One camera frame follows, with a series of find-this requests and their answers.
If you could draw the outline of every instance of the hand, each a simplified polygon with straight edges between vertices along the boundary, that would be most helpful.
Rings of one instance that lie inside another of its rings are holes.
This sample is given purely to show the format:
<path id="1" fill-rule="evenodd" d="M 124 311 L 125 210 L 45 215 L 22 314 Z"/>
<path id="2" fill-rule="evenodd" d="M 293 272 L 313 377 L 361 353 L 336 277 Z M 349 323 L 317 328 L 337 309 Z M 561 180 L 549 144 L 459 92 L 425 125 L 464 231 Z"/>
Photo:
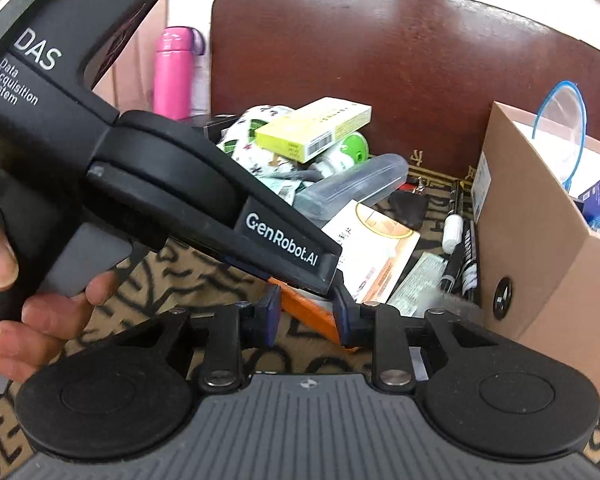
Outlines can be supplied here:
<path id="1" fill-rule="evenodd" d="M 0 291 L 18 277 L 18 263 L 0 228 Z M 22 322 L 0 322 L 0 374 L 23 383 L 57 356 L 64 344 L 80 334 L 93 305 L 103 304 L 116 290 L 113 271 L 96 276 L 86 290 L 66 298 L 37 294 L 25 301 Z"/>

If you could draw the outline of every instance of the pen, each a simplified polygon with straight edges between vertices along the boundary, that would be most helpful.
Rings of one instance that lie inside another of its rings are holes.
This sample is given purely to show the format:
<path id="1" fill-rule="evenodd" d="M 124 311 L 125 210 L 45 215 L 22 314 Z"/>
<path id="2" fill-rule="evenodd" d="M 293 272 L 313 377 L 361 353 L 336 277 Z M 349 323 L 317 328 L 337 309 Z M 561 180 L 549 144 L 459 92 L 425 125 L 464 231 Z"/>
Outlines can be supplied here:
<path id="1" fill-rule="evenodd" d="M 440 279 L 440 290 L 443 292 L 451 292 L 456 285 L 456 281 L 460 277 L 460 271 L 462 270 L 463 257 L 464 246 L 462 244 L 457 244 L 454 252 L 449 256 L 445 272 Z"/>
<path id="2" fill-rule="evenodd" d="M 449 198 L 449 211 L 445 219 L 445 227 L 442 233 L 442 250 L 446 254 L 452 254 L 456 245 L 462 241 L 462 204 L 464 192 L 460 187 L 460 181 L 456 180 Z"/>
<path id="3" fill-rule="evenodd" d="M 462 266 L 462 297 L 480 305 L 478 294 L 478 238 L 475 222 L 464 221 L 464 265 Z"/>

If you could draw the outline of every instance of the clear plastic container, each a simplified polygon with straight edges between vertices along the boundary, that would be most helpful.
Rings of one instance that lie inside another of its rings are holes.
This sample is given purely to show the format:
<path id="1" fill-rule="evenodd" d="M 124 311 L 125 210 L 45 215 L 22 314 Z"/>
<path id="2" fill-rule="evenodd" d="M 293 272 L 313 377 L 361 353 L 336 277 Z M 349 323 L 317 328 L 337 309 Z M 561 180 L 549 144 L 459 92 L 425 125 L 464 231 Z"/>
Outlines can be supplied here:
<path id="1" fill-rule="evenodd" d="M 357 164 L 301 191 L 294 208 L 323 227 L 351 200 L 372 206 L 407 180 L 409 164 L 400 155 L 385 153 Z"/>
<path id="2" fill-rule="evenodd" d="M 587 135 L 587 109 L 578 87 L 558 83 L 542 103 L 531 143 L 565 190 L 578 169 Z"/>

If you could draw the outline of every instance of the bottle cap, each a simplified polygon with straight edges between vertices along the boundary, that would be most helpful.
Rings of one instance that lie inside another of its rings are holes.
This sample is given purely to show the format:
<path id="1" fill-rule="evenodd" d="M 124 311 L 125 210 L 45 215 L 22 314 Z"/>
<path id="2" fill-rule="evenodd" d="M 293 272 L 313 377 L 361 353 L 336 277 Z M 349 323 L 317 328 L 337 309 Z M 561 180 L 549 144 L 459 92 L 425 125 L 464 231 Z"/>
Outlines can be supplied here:
<path id="1" fill-rule="evenodd" d="M 196 56 L 205 53 L 205 38 L 192 27 L 167 27 L 158 39 L 158 52 L 185 50 Z"/>
<path id="2" fill-rule="evenodd" d="M 442 233 L 442 250 L 451 254 L 456 245 L 462 240 L 462 226 L 464 221 L 460 215 L 449 215 L 445 220 L 445 229 Z"/>
<path id="3" fill-rule="evenodd" d="M 323 178 L 327 178 L 328 176 L 331 176 L 336 173 L 333 169 L 333 166 L 329 164 L 326 160 L 314 162 L 312 165 L 309 166 L 309 169 L 320 171 L 320 174 Z"/>
<path id="4" fill-rule="evenodd" d="M 349 155 L 354 164 L 361 164 L 369 158 L 369 145 L 359 132 L 353 132 L 342 139 L 339 150 Z"/>

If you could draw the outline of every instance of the yellow medicine box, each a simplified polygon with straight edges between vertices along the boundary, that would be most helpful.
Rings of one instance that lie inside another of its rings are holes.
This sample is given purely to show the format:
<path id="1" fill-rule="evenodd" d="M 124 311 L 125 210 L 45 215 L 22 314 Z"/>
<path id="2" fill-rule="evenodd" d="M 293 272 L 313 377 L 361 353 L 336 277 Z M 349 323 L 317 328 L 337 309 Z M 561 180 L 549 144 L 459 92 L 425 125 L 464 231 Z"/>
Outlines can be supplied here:
<path id="1" fill-rule="evenodd" d="M 306 162 L 371 120 L 371 106 L 323 97 L 256 130 L 256 144 Z"/>

